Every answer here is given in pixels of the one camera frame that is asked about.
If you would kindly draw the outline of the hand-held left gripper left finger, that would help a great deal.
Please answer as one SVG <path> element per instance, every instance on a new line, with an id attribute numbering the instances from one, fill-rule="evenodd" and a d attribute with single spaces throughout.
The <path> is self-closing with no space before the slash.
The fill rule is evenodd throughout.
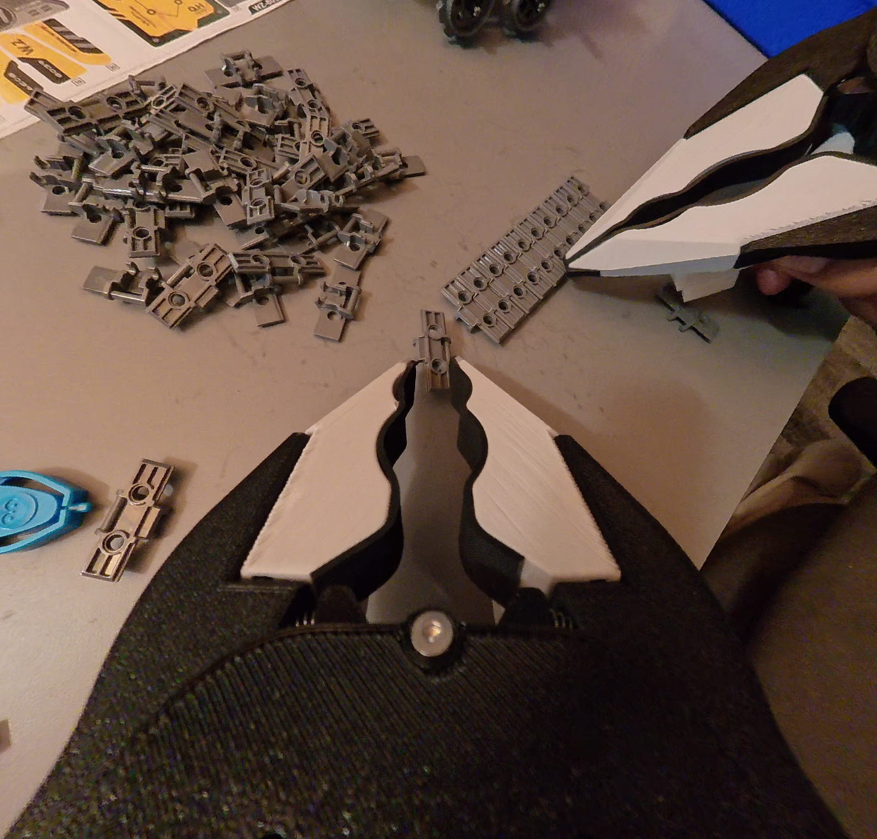
<path id="1" fill-rule="evenodd" d="M 306 431 L 242 580 L 382 585 L 391 578 L 403 546 L 393 463 L 406 446 L 415 379 L 412 361 L 394 364 Z"/>

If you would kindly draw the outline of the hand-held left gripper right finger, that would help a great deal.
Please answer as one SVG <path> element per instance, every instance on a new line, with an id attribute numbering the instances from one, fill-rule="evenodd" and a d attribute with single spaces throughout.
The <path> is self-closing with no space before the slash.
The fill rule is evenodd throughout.
<path id="1" fill-rule="evenodd" d="M 500 605 L 520 588 L 618 581 L 616 560 L 558 433 L 462 358 L 453 360 L 458 449 L 471 469 L 460 527 L 468 576 Z"/>

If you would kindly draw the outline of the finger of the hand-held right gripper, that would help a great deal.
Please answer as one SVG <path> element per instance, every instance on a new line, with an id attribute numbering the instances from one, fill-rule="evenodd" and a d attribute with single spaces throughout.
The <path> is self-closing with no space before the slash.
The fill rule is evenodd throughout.
<path id="1" fill-rule="evenodd" d="M 876 166 L 851 154 L 796 161 L 747 195 L 630 227 L 570 259 L 571 274 L 724 274 L 788 255 L 875 256 Z"/>
<path id="2" fill-rule="evenodd" d="M 824 90 L 801 74 L 680 139 L 587 230 L 566 260 L 583 262 L 586 248 L 637 208 L 678 194 L 718 165 L 795 142 L 812 126 L 824 98 Z"/>

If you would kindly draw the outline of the single grey track link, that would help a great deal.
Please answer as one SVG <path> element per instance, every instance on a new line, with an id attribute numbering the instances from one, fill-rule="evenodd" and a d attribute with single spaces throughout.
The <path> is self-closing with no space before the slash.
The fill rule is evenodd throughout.
<path id="1" fill-rule="evenodd" d="M 672 282 L 663 286 L 657 299 L 666 308 L 665 319 L 675 322 L 679 331 L 692 330 L 708 343 L 719 336 L 718 324 L 701 309 L 685 303 Z"/>
<path id="2" fill-rule="evenodd" d="M 421 334 L 414 341 L 417 362 L 423 365 L 426 389 L 444 391 L 451 386 L 449 364 L 451 339 L 447 335 L 444 313 L 438 310 L 420 310 Z"/>
<path id="3" fill-rule="evenodd" d="M 146 544 L 166 511 L 174 466 L 142 459 L 132 481 L 116 492 L 101 526 L 97 544 L 82 569 L 83 577 L 116 582 L 132 554 Z"/>

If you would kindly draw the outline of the assembled grey track strip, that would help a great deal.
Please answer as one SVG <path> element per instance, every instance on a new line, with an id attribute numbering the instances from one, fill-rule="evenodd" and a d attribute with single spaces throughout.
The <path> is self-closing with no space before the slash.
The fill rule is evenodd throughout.
<path id="1" fill-rule="evenodd" d="M 565 255 L 606 211 L 576 177 L 563 182 L 442 293 L 470 332 L 502 343 L 565 279 Z"/>

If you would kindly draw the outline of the pile of grey track links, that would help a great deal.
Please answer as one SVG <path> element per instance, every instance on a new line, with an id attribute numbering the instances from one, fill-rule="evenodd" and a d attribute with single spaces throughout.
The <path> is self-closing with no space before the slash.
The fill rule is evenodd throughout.
<path id="1" fill-rule="evenodd" d="M 271 57 L 225 55 L 207 77 L 209 91 L 130 77 L 81 101 L 35 90 L 25 110 L 59 142 L 30 175 L 43 211 L 75 218 L 80 242 L 121 231 L 125 264 L 93 267 L 88 293 L 170 329 L 221 299 L 269 327 L 286 286 L 322 278 L 314 333 L 338 342 L 388 224 L 370 195 L 422 160 L 367 118 L 335 123 L 314 81 Z"/>

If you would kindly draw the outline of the person's right hand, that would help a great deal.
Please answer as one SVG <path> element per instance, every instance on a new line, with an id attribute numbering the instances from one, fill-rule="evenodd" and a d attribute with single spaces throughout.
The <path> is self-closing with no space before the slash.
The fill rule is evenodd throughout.
<path id="1" fill-rule="evenodd" d="M 764 295 L 778 295 L 792 280 L 836 296 L 846 310 L 876 329 L 876 259 L 836 260 L 815 256 L 787 256 L 753 268 Z"/>

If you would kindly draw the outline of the person's black shoe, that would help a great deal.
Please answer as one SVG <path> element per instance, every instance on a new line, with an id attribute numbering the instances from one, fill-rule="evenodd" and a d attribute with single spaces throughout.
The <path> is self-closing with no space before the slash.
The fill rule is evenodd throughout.
<path id="1" fill-rule="evenodd" d="M 831 420 L 874 467 L 876 412 L 876 379 L 871 376 L 840 386 L 828 405 Z"/>

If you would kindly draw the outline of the person's beige trousers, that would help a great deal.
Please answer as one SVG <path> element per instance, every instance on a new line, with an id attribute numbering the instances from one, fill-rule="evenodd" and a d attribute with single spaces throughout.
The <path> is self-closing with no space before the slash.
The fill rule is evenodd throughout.
<path id="1" fill-rule="evenodd" d="M 762 463 L 720 538 L 780 510 L 809 504 L 843 504 L 874 472 L 844 439 L 820 439 Z"/>

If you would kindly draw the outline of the blue plastic separator tool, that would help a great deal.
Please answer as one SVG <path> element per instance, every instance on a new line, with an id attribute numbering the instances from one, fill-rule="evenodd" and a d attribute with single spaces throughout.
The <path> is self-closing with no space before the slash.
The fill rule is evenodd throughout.
<path id="1" fill-rule="evenodd" d="M 66 535 L 92 509 L 86 490 L 37 472 L 1 472 L 1 553 L 35 548 Z"/>

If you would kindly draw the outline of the person's grey clothing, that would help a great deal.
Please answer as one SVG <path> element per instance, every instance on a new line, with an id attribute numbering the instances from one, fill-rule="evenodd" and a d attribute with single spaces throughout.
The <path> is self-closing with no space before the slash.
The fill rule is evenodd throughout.
<path id="1" fill-rule="evenodd" d="M 876 493 L 724 536 L 703 575 L 777 724 L 849 835 L 876 836 Z"/>

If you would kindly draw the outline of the yellow grey sticker sheet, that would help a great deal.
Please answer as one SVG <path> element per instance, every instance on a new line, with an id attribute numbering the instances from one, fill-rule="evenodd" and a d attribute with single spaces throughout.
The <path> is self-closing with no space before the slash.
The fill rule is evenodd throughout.
<path id="1" fill-rule="evenodd" d="M 1 0 L 1 137 L 41 90 L 81 100 L 291 0 Z"/>

